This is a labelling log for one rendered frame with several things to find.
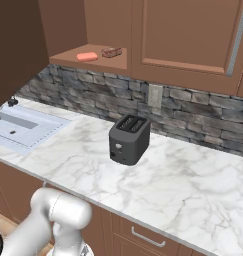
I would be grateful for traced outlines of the reddish brown bar soap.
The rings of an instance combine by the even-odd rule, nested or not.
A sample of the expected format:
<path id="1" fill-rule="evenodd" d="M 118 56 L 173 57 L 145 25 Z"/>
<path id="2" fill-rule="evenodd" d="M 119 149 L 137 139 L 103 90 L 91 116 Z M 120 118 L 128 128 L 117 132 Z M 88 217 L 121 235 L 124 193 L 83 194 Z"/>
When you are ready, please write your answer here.
<path id="1" fill-rule="evenodd" d="M 121 47 L 107 47 L 101 50 L 101 55 L 105 58 L 113 58 L 122 54 Z"/>

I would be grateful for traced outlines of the orange bar soap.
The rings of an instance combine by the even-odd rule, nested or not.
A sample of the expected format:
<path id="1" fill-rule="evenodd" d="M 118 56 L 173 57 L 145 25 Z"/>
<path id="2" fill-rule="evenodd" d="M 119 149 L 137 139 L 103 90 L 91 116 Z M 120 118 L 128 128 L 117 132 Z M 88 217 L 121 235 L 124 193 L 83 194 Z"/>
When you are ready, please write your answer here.
<path id="1" fill-rule="evenodd" d="M 98 59 L 98 55 L 95 52 L 79 53 L 77 60 L 79 62 L 90 62 Z"/>

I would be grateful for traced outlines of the white sink basin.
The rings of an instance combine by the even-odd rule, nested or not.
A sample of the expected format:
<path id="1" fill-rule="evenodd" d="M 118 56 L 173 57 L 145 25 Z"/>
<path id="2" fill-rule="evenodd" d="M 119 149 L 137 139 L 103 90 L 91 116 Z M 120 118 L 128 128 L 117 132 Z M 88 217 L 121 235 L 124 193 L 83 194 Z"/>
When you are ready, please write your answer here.
<path id="1" fill-rule="evenodd" d="M 26 155 L 69 123 L 64 118 L 5 103 L 0 108 L 0 145 Z"/>

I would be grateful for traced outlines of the closed brown cabinet door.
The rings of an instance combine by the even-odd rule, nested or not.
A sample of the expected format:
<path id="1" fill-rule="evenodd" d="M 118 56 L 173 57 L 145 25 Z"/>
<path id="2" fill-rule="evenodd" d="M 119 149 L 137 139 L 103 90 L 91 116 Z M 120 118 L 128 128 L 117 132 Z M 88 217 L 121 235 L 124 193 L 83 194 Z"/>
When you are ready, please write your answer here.
<path id="1" fill-rule="evenodd" d="M 132 0 L 131 76 L 234 95 L 243 71 L 243 35 L 227 69 L 243 0 Z"/>

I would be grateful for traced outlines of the brown base cabinet door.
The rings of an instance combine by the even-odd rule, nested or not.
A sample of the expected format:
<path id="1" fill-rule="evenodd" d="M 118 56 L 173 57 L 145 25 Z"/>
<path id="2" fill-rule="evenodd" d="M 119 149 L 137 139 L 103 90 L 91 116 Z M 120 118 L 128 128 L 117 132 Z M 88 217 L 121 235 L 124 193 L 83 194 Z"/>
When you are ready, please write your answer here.
<path id="1" fill-rule="evenodd" d="M 21 223 L 30 213 L 30 200 L 43 182 L 0 162 L 0 194 L 8 209 L 8 218 Z"/>

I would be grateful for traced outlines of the open brown cabinet door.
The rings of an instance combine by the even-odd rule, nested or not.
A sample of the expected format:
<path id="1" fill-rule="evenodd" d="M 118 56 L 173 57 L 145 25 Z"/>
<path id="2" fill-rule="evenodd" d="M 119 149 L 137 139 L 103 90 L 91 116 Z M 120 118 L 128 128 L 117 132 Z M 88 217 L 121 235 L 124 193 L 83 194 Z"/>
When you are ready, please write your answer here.
<path id="1" fill-rule="evenodd" d="M 38 0 L 0 0 L 0 106 L 48 64 Z"/>

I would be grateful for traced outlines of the dark grey toaster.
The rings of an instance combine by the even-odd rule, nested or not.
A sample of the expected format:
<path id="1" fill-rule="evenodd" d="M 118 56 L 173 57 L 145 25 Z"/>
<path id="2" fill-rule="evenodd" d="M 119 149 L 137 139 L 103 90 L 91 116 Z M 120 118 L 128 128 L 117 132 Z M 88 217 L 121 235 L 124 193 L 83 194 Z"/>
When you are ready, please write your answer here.
<path id="1" fill-rule="evenodd" d="M 126 114 L 109 131 L 110 158 L 120 164 L 133 166 L 146 151 L 150 141 L 150 121 Z"/>

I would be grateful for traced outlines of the brown drawer front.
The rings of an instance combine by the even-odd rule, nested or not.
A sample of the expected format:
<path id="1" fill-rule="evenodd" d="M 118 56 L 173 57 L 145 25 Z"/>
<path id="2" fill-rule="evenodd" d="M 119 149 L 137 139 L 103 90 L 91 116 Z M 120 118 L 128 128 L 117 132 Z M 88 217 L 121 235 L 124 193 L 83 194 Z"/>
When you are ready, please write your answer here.
<path id="1" fill-rule="evenodd" d="M 119 218 L 120 234 L 151 251 L 163 256 L 177 256 L 179 244 L 125 218 Z"/>

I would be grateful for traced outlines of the beige wall outlet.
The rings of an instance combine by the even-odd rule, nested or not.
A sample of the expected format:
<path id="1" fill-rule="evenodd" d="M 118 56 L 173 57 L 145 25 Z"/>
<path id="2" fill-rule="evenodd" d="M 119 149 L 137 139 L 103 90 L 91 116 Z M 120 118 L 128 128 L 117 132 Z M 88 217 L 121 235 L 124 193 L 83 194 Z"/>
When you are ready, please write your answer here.
<path id="1" fill-rule="evenodd" d="M 155 84 L 149 85 L 148 105 L 151 107 L 160 108 L 162 102 L 163 87 Z"/>

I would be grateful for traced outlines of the brown wall cabinet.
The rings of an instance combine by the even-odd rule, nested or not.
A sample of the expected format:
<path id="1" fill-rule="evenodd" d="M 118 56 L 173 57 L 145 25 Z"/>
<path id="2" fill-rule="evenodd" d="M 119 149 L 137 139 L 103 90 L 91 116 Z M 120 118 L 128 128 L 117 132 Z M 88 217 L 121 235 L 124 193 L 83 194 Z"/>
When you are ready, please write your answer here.
<path id="1" fill-rule="evenodd" d="M 129 76 L 131 74 L 131 0 L 39 0 L 49 62 Z M 108 47 L 122 54 L 101 56 Z M 94 61 L 80 62 L 94 52 Z"/>

